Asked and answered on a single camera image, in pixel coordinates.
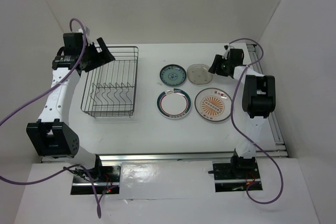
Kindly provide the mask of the clear glass plate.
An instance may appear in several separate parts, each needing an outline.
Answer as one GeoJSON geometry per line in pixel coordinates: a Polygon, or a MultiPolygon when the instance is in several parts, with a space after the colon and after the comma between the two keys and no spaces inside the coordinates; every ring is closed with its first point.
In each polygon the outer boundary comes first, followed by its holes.
{"type": "Polygon", "coordinates": [[[195,85],[209,84],[213,80],[213,76],[208,72],[209,66],[205,64],[193,64],[187,69],[188,80],[195,85]]]}

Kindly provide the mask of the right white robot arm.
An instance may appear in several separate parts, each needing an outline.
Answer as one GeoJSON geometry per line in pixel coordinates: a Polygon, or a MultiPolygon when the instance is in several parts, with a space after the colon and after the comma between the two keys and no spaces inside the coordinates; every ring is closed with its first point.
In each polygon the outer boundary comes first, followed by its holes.
{"type": "Polygon", "coordinates": [[[243,86],[242,110],[247,114],[243,140],[238,142],[230,159],[229,172],[238,179],[246,178],[256,167],[256,150],[260,131],[275,110],[275,77],[266,76],[244,65],[244,51],[226,45],[223,55],[216,55],[209,73],[237,80],[243,86]]]}

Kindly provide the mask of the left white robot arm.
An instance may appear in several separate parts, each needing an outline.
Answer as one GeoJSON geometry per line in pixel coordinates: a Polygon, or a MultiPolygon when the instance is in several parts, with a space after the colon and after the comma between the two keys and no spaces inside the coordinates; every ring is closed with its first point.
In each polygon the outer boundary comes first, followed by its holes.
{"type": "Polygon", "coordinates": [[[79,136],[69,126],[69,111],[75,88],[83,72],[97,69],[115,60],[102,38],[83,42],[82,33],[65,33],[62,46],[52,61],[52,91],[36,122],[28,123],[26,132],[41,157],[67,158],[85,169],[91,181],[103,177],[97,154],[80,146],[79,136]]]}

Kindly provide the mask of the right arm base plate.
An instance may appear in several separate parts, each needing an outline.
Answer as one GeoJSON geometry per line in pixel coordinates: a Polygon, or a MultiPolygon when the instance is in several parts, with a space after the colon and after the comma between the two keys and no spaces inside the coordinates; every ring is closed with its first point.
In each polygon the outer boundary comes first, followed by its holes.
{"type": "Polygon", "coordinates": [[[240,175],[235,175],[231,171],[230,163],[213,163],[212,170],[208,174],[213,175],[215,191],[235,192],[249,190],[262,190],[262,182],[257,163],[249,171],[244,171],[240,175]]]}

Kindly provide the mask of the blue patterned plate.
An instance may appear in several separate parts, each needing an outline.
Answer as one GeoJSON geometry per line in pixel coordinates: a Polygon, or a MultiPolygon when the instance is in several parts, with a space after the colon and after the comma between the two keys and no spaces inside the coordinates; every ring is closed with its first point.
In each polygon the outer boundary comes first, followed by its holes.
{"type": "Polygon", "coordinates": [[[161,69],[159,77],[165,85],[178,87],[186,81],[187,73],[180,65],[170,64],[161,69]]]}

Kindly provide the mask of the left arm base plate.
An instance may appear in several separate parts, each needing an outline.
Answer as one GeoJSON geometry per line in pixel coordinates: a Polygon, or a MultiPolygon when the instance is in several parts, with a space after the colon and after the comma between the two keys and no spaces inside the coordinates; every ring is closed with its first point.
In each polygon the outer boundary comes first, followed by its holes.
{"type": "MultiPolygon", "coordinates": [[[[100,172],[89,170],[93,179],[96,193],[101,195],[104,191],[107,195],[120,193],[121,166],[101,166],[100,172]]],[[[82,169],[75,169],[73,172],[71,195],[93,195],[92,184],[89,176],[82,169]]]]}

